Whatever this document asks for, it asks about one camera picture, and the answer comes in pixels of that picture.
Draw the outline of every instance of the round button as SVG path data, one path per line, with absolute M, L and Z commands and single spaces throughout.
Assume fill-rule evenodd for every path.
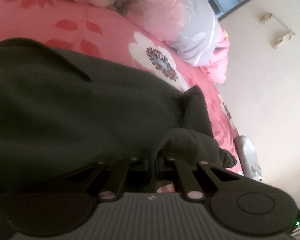
M 41 193 L 28 201 L 28 208 L 37 214 L 48 215 L 63 208 L 65 198 L 57 193 Z
M 274 208 L 274 200 L 261 193 L 247 193 L 238 198 L 240 209 L 253 215 L 269 213 Z

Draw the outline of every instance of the pink bedsheet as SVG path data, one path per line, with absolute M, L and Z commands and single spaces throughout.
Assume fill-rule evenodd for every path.
M 12 37 L 149 71 L 181 91 L 198 85 L 206 98 L 214 137 L 238 161 L 229 170 L 242 171 L 233 143 L 238 132 L 207 71 L 188 66 L 163 42 L 117 12 L 65 0 L 0 0 L 0 41 Z

